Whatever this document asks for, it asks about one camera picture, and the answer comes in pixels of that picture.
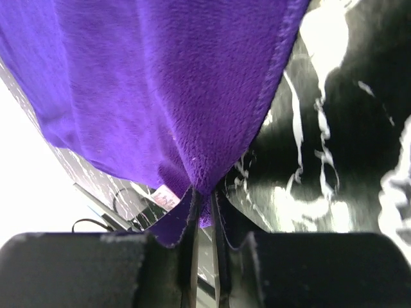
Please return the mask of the purple towel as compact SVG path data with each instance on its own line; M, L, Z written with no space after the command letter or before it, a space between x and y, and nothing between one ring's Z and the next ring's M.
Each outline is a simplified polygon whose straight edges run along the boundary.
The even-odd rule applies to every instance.
M45 139L209 196L259 132L307 1L2 1L1 58Z

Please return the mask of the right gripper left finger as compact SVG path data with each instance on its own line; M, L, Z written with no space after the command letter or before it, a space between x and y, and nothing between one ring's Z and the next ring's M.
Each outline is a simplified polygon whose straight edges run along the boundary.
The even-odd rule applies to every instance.
M144 232L25 233L1 248L2 307L194 307L201 197Z

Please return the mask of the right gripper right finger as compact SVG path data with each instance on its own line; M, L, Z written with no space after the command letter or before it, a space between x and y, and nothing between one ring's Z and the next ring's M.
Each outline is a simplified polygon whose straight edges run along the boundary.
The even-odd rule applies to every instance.
M375 233L268 233L211 196L219 307L409 307L410 267Z

